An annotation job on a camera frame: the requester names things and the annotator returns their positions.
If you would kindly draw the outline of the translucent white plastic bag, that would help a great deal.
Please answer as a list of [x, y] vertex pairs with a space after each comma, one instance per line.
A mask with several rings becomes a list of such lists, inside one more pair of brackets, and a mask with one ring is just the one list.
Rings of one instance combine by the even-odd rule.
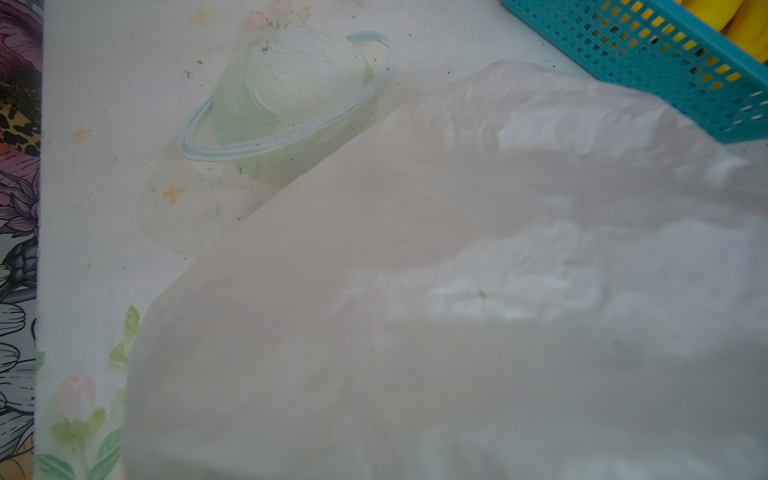
[[497, 62], [273, 196], [149, 307], [130, 479], [763, 479], [767, 163]]

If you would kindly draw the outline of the yellow toy banana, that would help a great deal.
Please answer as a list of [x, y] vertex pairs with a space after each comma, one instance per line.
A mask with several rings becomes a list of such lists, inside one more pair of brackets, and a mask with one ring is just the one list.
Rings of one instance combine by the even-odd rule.
[[767, 61], [767, 0], [745, 0], [724, 35], [760, 63]]

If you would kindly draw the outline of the yellow toy mango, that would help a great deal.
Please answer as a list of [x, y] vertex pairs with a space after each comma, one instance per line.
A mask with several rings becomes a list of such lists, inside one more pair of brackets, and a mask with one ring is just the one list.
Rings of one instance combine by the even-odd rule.
[[733, 19], [743, 0], [682, 0], [681, 5], [699, 20], [717, 31]]

